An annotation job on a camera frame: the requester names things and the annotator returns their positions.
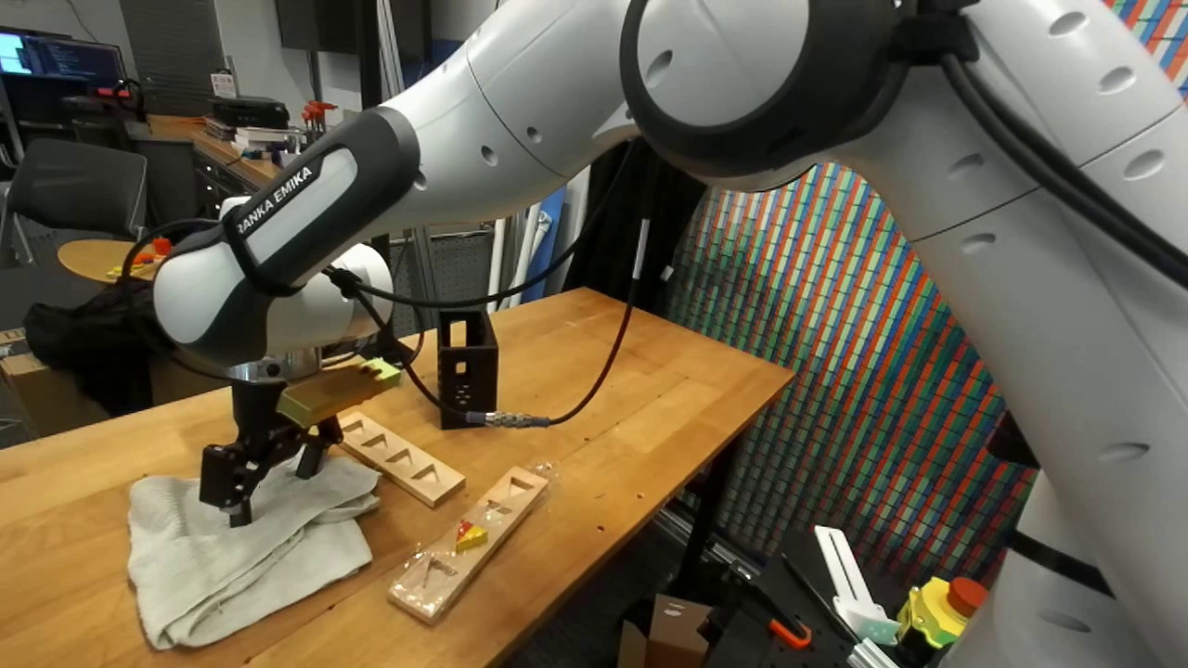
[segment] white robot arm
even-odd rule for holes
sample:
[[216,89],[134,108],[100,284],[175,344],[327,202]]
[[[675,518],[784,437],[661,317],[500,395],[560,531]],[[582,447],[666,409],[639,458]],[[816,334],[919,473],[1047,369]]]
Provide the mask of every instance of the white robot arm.
[[168,260],[161,322],[238,378],[305,374],[364,331],[321,276],[353,241],[507,215],[639,132],[716,187],[849,164],[994,370],[1045,558],[1007,560],[956,665],[1188,665],[1188,114],[1098,0],[508,0]]

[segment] wooden table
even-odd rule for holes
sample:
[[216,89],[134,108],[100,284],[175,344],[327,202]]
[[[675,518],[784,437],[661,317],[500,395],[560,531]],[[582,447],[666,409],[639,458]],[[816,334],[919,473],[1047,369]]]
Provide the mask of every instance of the wooden table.
[[[500,409],[557,414],[587,395],[619,322],[592,289],[493,320]],[[420,357],[426,381],[434,344]],[[373,569],[192,654],[144,646],[128,584],[128,486],[192,475],[208,443],[234,437],[229,396],[200,395],[143,414],[0,451],[0,665],[489,665],[541,625],[698,466],[786,385],[786,370],[635,313],[597,401],[551,432],[439,432],[398,385],[364,412],[468,475],[441,508],[382,481],[364,522]],[[555,481],[520,536],[434,626],[387,600],[415,541],[439,539],[512,464]]]
[[149,114],[149,142],[191,142],[192,153],[243,177],[249,188],[264,188],[284,173],[272,161],[238,155],[234,146],[208,132],[192,114]]

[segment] wooden board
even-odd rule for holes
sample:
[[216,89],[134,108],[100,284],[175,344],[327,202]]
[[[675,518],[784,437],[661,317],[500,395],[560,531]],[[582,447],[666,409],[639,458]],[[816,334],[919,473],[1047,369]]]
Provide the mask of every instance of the wooden board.
[[353,357],[341,369],[327,369],[285,385],[278,412],[298,426],[315,426],[346,409],[378,396],[382,390],[398,385],[398,378],[398,369]]
[[364,414],[341,414],[341,447],[373,466],[393,475],[413,497],[439,508],[468,480],[445,461]]
[[[498,554],[498,545],[507,545],[525,522],[545,486],[551,480],[512,466],[453,522],[453,531],[405,560],[398,584],[390,585],[390,600],[426,625],[445,617],[483,565]],[[473,528],[478,528],[487,539],[478,545],[460,545],[460,536]]]

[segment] crumpled towel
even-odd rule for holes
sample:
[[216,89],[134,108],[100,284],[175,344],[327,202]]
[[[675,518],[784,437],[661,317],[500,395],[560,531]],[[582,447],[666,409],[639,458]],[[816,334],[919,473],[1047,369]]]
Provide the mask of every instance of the crumpled towel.
[[128,571],[149,642],[220,642],[373,565],[357,516],[377,508],[377,481],[357,461],[327,461],[314,480],[285,461],[257,486],[257,518],[229,528],[192,480],[137,480]]

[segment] patterned backdrop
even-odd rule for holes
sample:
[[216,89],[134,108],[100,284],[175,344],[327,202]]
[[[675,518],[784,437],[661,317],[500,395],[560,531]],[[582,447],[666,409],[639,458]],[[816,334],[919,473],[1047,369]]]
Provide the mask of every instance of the patterned backdrop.
[[[1188,92],[1188,5],[1111,5]],[[721,528],[773,554],[837,522],[870,571],[993,575],[1034,475],[987,458],[1003,401],[883,202],[843,168],[711,194],[670,317],[796,370],[748,435]]]

